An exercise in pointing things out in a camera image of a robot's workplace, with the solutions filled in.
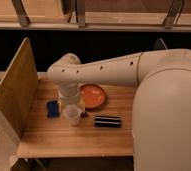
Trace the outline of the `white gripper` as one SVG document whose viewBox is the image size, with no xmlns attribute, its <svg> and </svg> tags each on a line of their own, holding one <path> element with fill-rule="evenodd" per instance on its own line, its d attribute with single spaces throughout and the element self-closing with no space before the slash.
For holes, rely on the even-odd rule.
<svg viewBox="0 0 191 171">
<path fill-rule="evenodd" d="M 79 85 L 66 84 L 59 86 L 59 101 L 61 102 L 62 112 L 68 114 L 69 106 L 73 105 L 81 113 L 85 112 L 85 104 L 83 95 L 80 92 Z"/>
</svg>

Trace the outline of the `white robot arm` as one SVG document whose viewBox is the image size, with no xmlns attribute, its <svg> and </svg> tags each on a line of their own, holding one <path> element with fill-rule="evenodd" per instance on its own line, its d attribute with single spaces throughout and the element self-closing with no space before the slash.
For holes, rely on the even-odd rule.
<svg viewBox="0 0 191 171">
<path fill-rule="evenodd" d="M 66 54 L 47 70 L 60 99 L 76 101 L 80 83 L 136 87 L 134 171 L 191 171 L 191 50 L 140 52 L 82 64 Z"/>
</svg>

